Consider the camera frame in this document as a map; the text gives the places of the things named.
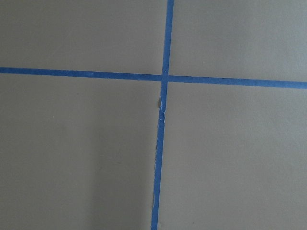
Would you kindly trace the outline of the blue tape line crosswise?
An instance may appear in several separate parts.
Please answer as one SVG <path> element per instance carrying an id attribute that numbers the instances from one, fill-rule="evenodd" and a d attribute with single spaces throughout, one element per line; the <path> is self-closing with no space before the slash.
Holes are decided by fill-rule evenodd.
<path id="1" fill-rule="evenodd" d="M 162 80 L 162 76 L 156 75 L 156 74 L 113 73 L 113 72 L 80 71 L 80 70 L 1 67 L 0 72 L 8 73 L 8 74 L 83 77 L 83 78 L 136 80 L 136 81 L 161 81 Z M 307 88 L 306 82 L 284 81 L 284 80 L 255 80 L 255 79 L 234 79 L 234 78 L 170 75 L 168 77 L 168 81 L 169 82 L 180 82 L 180 83 L 203 83 L 203 84 L 237 85 L 237 86 L 253 86 L 253 87 L 289 88 L 289 89 L 306 89 Z"/>

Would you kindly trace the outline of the blue tape line lengthwise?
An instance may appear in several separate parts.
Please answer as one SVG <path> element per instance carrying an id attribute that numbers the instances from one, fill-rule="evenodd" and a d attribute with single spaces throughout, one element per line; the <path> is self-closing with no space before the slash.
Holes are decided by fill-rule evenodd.
<path id="1" fill-rule="evenodd" d="M 162 73 L 161 73 L 160 107 L 159 107 L 159 117 L 158 117 L 156 155 L 155 155 L 151 230 L 158 229 L 158 219 L 159 219 L 159 202 L 160 202 L 160 188 L 161 188 L 161 177 L 162 177 L 165 112 L 166 112 L 167 89 L 168 89 L 168 79 L 169 79 L 173 9 L 174 9 L 174 1 L 168 0 L 166 8 L 164 52 L 163 52 L 163 63 L 162 63 Z"/>

